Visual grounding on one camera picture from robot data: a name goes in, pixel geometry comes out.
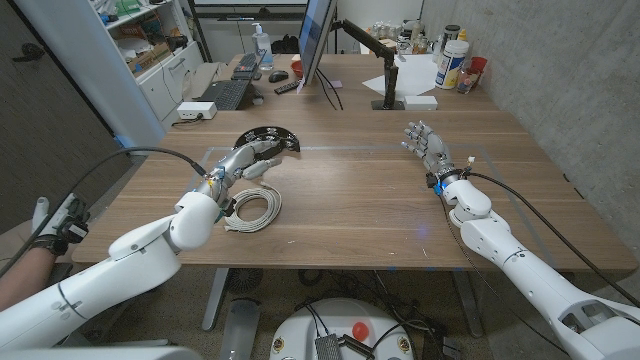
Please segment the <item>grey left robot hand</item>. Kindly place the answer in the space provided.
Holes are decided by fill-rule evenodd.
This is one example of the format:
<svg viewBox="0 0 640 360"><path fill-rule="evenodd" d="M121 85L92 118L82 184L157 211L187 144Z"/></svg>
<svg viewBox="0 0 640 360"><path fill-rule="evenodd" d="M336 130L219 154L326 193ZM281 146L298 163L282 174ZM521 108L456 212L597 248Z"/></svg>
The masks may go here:
<svg viewBox="0 0 640 360"><path fill-rule="evenodd" d="M275 140L258 140L242 145L221 159L195 189L208 195L218 205L228 198L228 190L240 178L255 179L269 168L281 163L280 159L269 158L268 150L278 150Z"/></svg>

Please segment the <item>person's white gloved hand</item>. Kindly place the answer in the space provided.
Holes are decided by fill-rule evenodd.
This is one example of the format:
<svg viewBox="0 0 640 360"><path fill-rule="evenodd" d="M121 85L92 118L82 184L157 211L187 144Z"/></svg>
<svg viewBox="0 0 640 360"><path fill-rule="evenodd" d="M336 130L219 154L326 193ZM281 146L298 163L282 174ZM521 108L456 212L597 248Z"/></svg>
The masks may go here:
<svg viewBox="0 0 640 360"><path fill-rule="evenodd" d="M46 197L40 197L37 200L32 218L32 234L35 235L35 239L30 246L31 249L46 249L56 256L67 252L69 240L68 236L63 234L63 230L72 220L69 207L75 199L74 194L68 195L49 220L45 220L49 210L49 200Z"/></svg>

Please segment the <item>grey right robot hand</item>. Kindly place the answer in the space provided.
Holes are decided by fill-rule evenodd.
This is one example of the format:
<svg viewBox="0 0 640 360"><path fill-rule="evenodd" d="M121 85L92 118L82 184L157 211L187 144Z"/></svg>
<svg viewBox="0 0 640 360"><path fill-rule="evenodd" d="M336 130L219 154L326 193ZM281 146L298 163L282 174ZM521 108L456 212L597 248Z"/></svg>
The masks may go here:
<svg viewBox="0 0 640 360"><path fill-rule="evenodd" d="M422 121L409 122L404 133L409 142L402 142L402 146L422 161L428 184L446 187L460 178L448 146L431 127Z"/></svg>

